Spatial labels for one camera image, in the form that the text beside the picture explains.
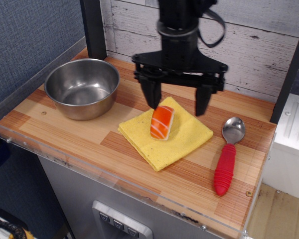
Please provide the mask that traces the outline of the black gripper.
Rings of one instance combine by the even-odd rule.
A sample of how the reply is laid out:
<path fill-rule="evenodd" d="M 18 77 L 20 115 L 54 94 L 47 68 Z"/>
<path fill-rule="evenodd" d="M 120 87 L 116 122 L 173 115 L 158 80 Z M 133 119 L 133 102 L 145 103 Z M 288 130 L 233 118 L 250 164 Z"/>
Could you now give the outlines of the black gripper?
<path fill-rule="evenodd" d="M 161 50 L 135 54 L 135 78 L 141 84 L 147 104 L 156 109 L 161 100 L 161 84 L 196 88 L 195 115 L 205 113 L 211 95 L 224 89 L 228 66 L 205 56 L 198 49 L 202 39 L 198 27 L 162 27 Z"/>

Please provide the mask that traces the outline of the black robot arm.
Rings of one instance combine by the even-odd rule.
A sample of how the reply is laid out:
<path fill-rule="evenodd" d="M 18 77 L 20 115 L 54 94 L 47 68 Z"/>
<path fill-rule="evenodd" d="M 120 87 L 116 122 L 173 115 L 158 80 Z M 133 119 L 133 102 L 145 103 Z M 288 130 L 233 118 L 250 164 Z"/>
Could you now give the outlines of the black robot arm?
<path fill-rule="evenodd" d="M 161 100 L 161 84 L 196 88 L 195 114 L 203 115 L 211 95 L 224 89 L 228 66 L 205 56 L 198 49 L 202 40 L 199 19 L 204 15 L 225 26 L 210 8 L 215 0 L 160 0 L 157 31 L 161 50 L 135 54 L 135 78 L 147 104 L 156 109 Z"/>

